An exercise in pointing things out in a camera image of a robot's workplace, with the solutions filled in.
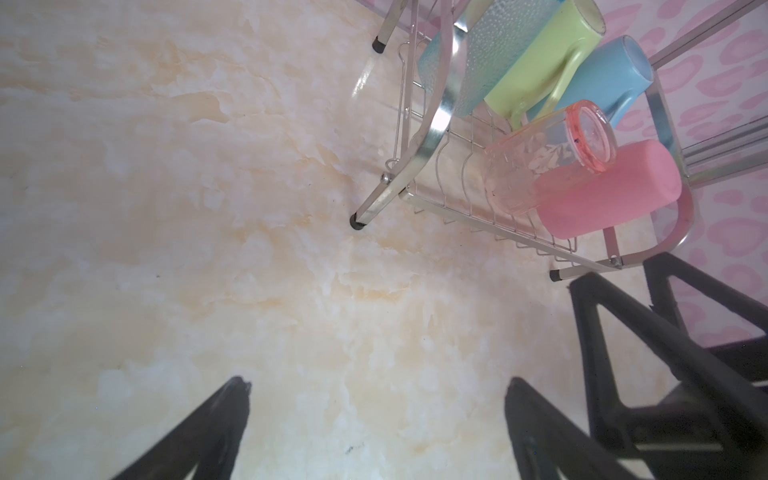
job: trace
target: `pink cup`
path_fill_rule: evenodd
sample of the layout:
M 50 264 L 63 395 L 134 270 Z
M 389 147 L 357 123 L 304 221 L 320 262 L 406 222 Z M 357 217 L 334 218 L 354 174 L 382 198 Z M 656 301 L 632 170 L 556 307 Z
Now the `pink cup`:
M 669 151 L 656 140 L 618 148 L 616 165 L 538 207 L 541 223 L 557 238 L 603 230 L 668 205 L 683 184 Z

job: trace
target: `marble pattern surface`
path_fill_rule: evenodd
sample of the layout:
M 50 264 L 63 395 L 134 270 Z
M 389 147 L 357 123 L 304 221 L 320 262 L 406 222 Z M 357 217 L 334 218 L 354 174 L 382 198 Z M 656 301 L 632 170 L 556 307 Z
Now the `marble pattern surface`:
M 585 427 L 550 259 L 400 200 L 349 228 L 392 150 L 379 23 L 353 0 L 0 5 L 0 477 L 109 478 L 232 375 L 234 478 L 517 478 L 512 376 Z M 610 278 L 647 302 L 641 270 Z M 668 370 L 606 329 L 622 395 L 658 400 Z

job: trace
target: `blue mug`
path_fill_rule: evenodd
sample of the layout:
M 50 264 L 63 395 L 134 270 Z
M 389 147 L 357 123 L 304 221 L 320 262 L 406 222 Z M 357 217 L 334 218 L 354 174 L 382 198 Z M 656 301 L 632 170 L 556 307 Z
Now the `blue mug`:
M 654 81 L 654 70 L 640 45 L 624 35 L 597 47 L 578 68 L 555 110 L 580 100 L 593 101 L 615 127 Z M 528 109 L 535 118 L 547 99 Z

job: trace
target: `cup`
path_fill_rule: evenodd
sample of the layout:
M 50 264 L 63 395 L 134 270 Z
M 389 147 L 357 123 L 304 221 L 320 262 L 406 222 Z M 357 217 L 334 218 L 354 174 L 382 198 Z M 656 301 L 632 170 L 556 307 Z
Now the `cup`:
M 614 130 L 588 100 L 532 121 L 485 149 L 485 196 L 510 217 L 609 171 Z
M 625 35 L 597 47 L 584 60 L 556 108 L 580 100 L 593 101 L 615 127 L 653 81 L 654 70 L 643 49 Z M 540 114 L 544 105 L 540 101 L 528 110 L 528 118 Z
M 467 34 L 466 72 L 456 98 L 453 111 L 455 117 L 471 114 L 482 103 L 482 99 L 549 23 L 563 1 L 491 2 Z M 430 95 L 434 93 L 439 76 L 441 44 L 441 35 L 438 32 L 419 57 L 419 80 Z
M 550 114 L 603 35 L 605 21 L 593 0 L 566 0 L 485 103 L 508 118 L 512 128 L 520 128 L 525 111 L 547 95 L 538 116 Z
M 615 163 L 538 206 L 549 233 L 560 239 L 578 237 L 648 215 L 680 198 L 680 171 L 658 140 L 622 145 Z

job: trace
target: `stainless steel dish rack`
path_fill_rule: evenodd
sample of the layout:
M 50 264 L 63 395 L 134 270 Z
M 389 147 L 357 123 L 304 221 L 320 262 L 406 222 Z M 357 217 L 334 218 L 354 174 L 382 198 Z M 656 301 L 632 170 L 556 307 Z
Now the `stainless steel dish rack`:
M 435 0 L 427 19 L 440 2 L 443 48 L 432 95 L 419 83 L 415 72 L 418 53 L 429 41 L 422 29 L 427 22 L 419 22 L 418 0 L 410 2 L 409 40 L 399 46 L 402 75 L 395 149 L 392 158 L 386 161 L 386 171 L 379 185 L 350 217 L 349 222 L 354 229 L 362 229 L 395 196 L 400 196 L 414 207 L 415 213 L 427 210 L 443 217 L 446 223 L 460 221 L 468 224 L 472 231 L 488 231 L 497 239 L 513 240 L 518 248 L 532 248 L 539 255 L 553 256 L 558 262 L 569 263 L 570 266 L 550 271 L 553 281 L 590 270 L 611 272 L 638 266 L 647 258 L 672 250 L 685 240 L 696 210 L 685 173 L 684 192 L 677 201 L 678 218 L 672 232 L 658 245 L 641 252 L 622 254 L 616 232 L 611 227 L 603 231 L 607 257 L 589 260 L 578 254 L 578 238 L 555 239 L 538 221 L 535 212 L 523 217 L 508 217 L 494 212 L 485 196 L 482 181 L 484 157 L 479 153 L 509 133 L 509 124 L 482 107 L 468 117 L 452 116 L 466 67 L 467 34 L 492 0 L 459 0 L 457 5 L 453 5 L 452 0 Z M 373 42 L 373 48 L 378 53 L 384 50 L 408 3 L 409 0 L 392 3 Z M 654 81 L 646 95 L 660 140 L 678 161 L 681 172 L 685 172 L 683 156 L 667 116 L 666 101 L 658 80 Z

